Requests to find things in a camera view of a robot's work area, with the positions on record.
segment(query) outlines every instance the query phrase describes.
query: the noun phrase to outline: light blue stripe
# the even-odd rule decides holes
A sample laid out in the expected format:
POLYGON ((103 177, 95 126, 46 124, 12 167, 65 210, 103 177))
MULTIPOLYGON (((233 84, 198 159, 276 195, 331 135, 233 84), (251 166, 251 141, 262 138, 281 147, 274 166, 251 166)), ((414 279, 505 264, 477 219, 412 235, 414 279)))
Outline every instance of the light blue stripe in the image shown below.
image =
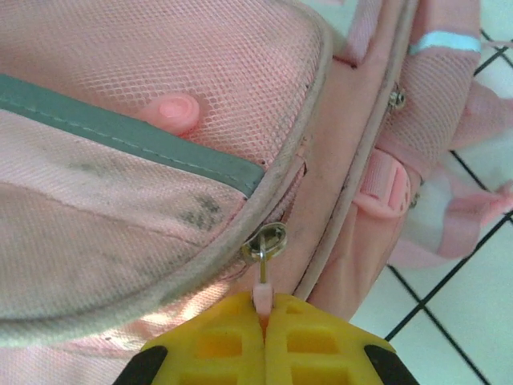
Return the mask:
POLYGON ((422 36, 417 44, 410 45, 408 53, 410 55, 416 55, 431 47, 445 47, 458 51, 481 52, 481 42, 477 38, 464 34, 435 30, 422 36))

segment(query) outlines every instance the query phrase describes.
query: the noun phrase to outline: gray reflective strip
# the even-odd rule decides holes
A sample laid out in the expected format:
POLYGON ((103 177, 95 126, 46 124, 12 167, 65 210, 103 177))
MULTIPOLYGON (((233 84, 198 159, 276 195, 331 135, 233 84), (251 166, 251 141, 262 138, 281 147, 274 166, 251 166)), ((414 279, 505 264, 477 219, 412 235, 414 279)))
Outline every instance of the gray reflective strip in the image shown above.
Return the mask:
POLYGON ((7 75, 0 75, 0 108, 119 151, 216 180, 246 197, 252 195, 264 176, 264 170, 248 160, 7 75))

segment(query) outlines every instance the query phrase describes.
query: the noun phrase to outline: yellow plastic object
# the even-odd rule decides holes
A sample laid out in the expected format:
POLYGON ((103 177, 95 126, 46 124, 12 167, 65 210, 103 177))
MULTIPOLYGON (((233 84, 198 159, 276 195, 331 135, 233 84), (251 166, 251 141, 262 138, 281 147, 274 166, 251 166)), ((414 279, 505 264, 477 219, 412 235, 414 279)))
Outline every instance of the yellow plastic object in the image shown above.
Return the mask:
POLYGON ((168 354, 152 385, 382 385, 364 351, 386 341, 277 294, 264 333, 250 294, 226 298, 151 340, 168 354))

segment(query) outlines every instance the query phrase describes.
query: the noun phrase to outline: black plastic part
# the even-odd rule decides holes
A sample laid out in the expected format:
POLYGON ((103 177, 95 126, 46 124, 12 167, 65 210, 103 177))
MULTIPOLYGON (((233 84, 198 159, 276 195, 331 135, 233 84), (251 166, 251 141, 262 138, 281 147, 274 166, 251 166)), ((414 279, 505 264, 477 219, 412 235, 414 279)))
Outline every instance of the black plastic part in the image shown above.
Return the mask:
POLYGON ((365 351, 383 385, 420 385, 395 353, 375 345, 365 351))
POLYGON ((135 355, 112 385, 150 385, 168 355, 164 346, 154 346, 135 355))

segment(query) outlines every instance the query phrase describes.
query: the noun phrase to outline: strap buckle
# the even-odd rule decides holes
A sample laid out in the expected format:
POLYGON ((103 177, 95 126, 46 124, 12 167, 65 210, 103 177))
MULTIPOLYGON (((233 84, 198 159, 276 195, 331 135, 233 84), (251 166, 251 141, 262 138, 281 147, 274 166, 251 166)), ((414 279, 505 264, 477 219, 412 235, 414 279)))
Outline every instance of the strap buckle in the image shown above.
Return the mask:
POLYGON ((373 217, 389 219, 404 215, 410 199, 411 183, 404 166, 375 148, 354 204, 373 217))

